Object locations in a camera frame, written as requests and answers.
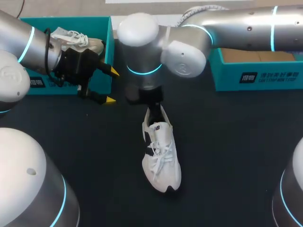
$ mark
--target teal shoe box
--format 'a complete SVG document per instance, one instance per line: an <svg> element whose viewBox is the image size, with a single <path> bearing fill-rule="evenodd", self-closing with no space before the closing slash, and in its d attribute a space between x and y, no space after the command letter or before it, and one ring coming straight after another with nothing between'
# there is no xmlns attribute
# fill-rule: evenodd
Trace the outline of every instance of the teal shoe box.
<svg viewBox="0 0 303 227"><path fill-rule="evenodd" d="M216 91L303 89L302 55L214 49L209 61Z"/></svg>
<svg viewBox="0 0 303 227"><path fill-rule="evenodd" d="M53 32L57 27L73 30L87 35L90 38L101 39L106 42L105 63L113 65L115 41L113 37L112 23L110 17L31 17L21 18L22 21L45 31L50 28ZM31 84L40 84L42 87L32 86L29 95L75 95L77 86L65 82L63 87L57 87L50 81L47 75L41 75L27 70ZM110 94L111 77L100 70L96 70L89 82L89 88L99 94Z"/></svg>

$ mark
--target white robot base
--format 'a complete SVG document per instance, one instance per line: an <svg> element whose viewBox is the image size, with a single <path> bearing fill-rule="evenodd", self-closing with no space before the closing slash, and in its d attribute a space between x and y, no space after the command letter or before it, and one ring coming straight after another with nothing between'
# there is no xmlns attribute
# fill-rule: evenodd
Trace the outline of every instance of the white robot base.
<svg viewBox="0 0 303 227"><path fill-rule="evenodd" d="M283 172L272 200L277 227L303 227L303 139Z"/></svg>
<svg viewBox="0 0 303 227"><path fill-rule="evenodd" d="M0 128L0 182L0 227L78 226L74 192L29 135Z"/></svg>

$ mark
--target black tabletop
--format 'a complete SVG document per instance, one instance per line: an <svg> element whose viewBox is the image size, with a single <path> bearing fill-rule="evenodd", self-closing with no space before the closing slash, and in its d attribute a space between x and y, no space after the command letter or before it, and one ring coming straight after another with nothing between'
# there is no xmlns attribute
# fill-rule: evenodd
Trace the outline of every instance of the black tabletop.
<svg viewBox="0 0 303 227"><path fill-rule="evenodd" d="M163 196L142 170L146 107L124 99L119 51L115 67L116 105L27 96L0 121L42 145L77 194L81 226L274 227L271 197L303 136L303 91L218 93L209 67L194 79L166 71L182 183Z"/></svg>

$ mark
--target white cable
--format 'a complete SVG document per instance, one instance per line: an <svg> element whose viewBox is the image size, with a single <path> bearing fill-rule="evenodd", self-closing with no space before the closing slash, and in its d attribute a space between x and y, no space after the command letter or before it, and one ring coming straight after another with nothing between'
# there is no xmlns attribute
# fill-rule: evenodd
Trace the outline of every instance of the white cable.
<svg viewBox="0 0 303 227"><path fill-rule="evenodd" d="M215 10L228 10L228 8L225 8L223 6L218 6L218 5L205 5L205 6L195 6L190 9L188 9L183 16L181 17L180 21L177 23L177 26L183 23L187 18L203 12L203 11L215 11Z"/></svg>

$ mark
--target white shoelace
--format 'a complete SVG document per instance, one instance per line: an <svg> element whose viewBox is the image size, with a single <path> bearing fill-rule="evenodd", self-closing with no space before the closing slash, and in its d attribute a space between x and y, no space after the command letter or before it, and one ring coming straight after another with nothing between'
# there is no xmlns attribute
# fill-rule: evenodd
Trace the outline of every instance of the white shoelace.
<svg viewBox="0 0 303 227"><path fill-rule="evenodd" d="M173 160L173 154L171 150L172 141L169 146L160 146L159 142L152 142L148 148L151 148L154 156L151 157L153 163L149 166L150 170L154 173L153 179L162 169L164 163L171 162Z"/></svg>
<svg viewBox="0 0 303 227"><path fill-rule="evenodd" d="M76 42L68 42L68 45L75 45L77 44L79 47L87 46L89 44L89 38L87 35L84 35L82 33L76 32L76 31L68 31L68 35L72 34L72 38L78 39Z"/></svg>

